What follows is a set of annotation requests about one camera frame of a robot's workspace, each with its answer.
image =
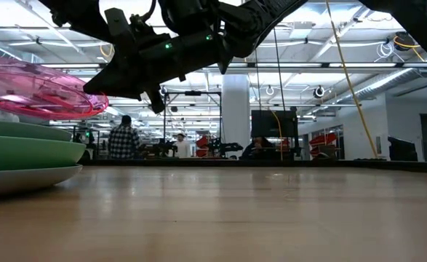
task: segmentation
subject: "ceiling duct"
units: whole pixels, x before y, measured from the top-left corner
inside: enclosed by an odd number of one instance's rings
[[[0,57],[5,57],[9,59],[18,59],[21,61],[29,62],[29,63],[43,63],[44,60],[40,57],[28,53],[28,52],[21,52],[12,49],[11,47],[8,47],[0,42]]]
[[[423,59],[427,61],[427,54],[423,53],[422,56]],[[416,62],[420,62],[418,57],[406,61],[406,63]],[[400,84],[411,82],[419,77],[422,77],[422,75],[417,68],[403,68],[389,74],[378,74],[377,76],[356,85],[354,87],[354,92],[359,100],[373,98],[382,92],[398,87]],[[337,98],[327,100],[325,104],[351,103],[352,101],[352,94],[347,90]]]

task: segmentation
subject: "yellow cable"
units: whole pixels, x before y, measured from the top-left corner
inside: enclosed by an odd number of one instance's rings
[[[396,41],[396,39],[398,39],[398,38],[399,38],[398,36],[394,37],[393,41],[394,41],[395,44],[397,44],[397,45],[399,45],[401,47],[406,47],[406,48],[418,48],[418,47],[420,47],[419,45],[413,45],[413,46],[411,46],[411,45],[408,45],[408,44],[401,44],[398,41]]]
[[[102,46],[102,45],[100,45],[100,52],[102,53],[102,55],[103,55],[104,57],[109,57],[109,56],[111,56],[111,53],[113,52],[113,45],[111,45],[111,47],[110,47],[110,53],[108,53],[108,54],[106,54],[106,53],[103,51],[103,46]]]
[[[279,118],[276,116],[276,114],[272,110],[270,110],[270,112],[274,115],[274,118],[276,118],[278,122],[279,139],[281,140],[283,138],[283,135],[281,133],[281,123],[279,122]],[[283,141],[281,141],[281,161],[283,161]]]
[[[426,62],[425,59],[423,59],[423,57],[417,52],[417,50],[415,48],[412,48],[415,52],[415,54],[418,56],[418,58],[420,58],[420,60],[422,60],[422,62]]]
[[[349,78],[349,72],[347,71],[346,62],[345,62],[344,57],[343,57],[343,50],[341,49],[341,44],[339,42],[338,35],[336,34],[335,22],[333,22],[333,20],[332,20],[330,2],[329,2],[329,0],[325,0],[325,1],[327,2],[328,15],[330,15],[332,31],[335,35],[336,44],[338,44],[339,56],[341,58],[341,63],[343,64],[343,69],[344,69],[344,73],[346,74],[346,79],[347,79],[347,83],[349,85],[349,89],[352,93],[352,98],[354,99],[354,102],[355,102],[356,107],[357,107],[357,111],[359,112],[359,115],[360,115],[360,120],[362,121],[362,124],[364,125],[365,133],[367,134],[368,141],[370,142],[370,146],[372,147],[373,156],[375,158],[378,158],[378,155],[376,154],[375,144],[373,143],[372,136],[370,135],[370,131],[368,130],[367,123],[365,122],[364,114],[362,113],[362,109],[360,108],[360,105],[359,105],[359,100],[357,99],[356,93],[354,92],[354,88],[352,87],[352,82]]]

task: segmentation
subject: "desk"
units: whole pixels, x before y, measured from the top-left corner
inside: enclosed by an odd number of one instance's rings
[[[0,261],[427,261],[427,174],[84,167],[0,199]]]

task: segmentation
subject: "black monitor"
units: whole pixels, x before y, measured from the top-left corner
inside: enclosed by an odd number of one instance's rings
[[[271,111],[252,110],[252,137],[292,138],[297,136],[298,118],[295,111],[274,111],[281,125],[281,135],[276,117]]]

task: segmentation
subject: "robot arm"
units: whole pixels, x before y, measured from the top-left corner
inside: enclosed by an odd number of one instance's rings
[[[113,60],[85,86],[101,92],[140,100],[147,92],[152,109],[164,110],[159,85],[218,63],[224,74],[233,57],[246,57],[273,27],[307,0],[251,0],[238,7],[218,0],[158,0],[163,21],[178,34],[156,34],[145,22],[153,12],[133,15],[127,22],[120,9],[105,11],[98,0],[39,0],[51,9],[58,26],[114,44]],[[361,0],[377,11],[390,12],[427,51],[427,0]],[[220,23],[225,23],[224,30]]]

